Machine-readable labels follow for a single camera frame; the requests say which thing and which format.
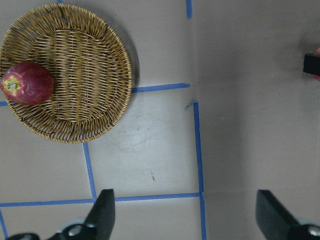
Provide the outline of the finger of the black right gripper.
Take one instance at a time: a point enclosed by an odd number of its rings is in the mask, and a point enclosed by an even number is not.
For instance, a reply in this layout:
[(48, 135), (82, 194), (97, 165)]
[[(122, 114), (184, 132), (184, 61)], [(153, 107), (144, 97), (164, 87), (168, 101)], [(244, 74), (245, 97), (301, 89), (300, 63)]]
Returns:
[(315, 76), (320, 75), (320, 55), (306, 53), (303, 60), (303, 72)]

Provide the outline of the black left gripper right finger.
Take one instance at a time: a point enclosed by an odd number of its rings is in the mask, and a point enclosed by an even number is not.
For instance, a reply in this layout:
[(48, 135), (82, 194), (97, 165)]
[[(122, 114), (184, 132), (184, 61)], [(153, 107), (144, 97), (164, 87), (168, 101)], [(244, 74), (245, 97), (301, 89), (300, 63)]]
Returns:
[(299, 222), (270, 190), (256, 194), (255, 220), (266, 240), (318, 240), (320, 226)]

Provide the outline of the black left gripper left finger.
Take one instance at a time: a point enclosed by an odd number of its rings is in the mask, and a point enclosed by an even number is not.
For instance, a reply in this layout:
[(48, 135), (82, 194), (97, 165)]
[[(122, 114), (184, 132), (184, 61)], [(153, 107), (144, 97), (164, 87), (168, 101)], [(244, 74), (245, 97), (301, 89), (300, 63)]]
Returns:
[(109, 240), (115, 225), (115, 195), (113, 189), (104, 189), (87, 215), (84, 225), (89, 240)]

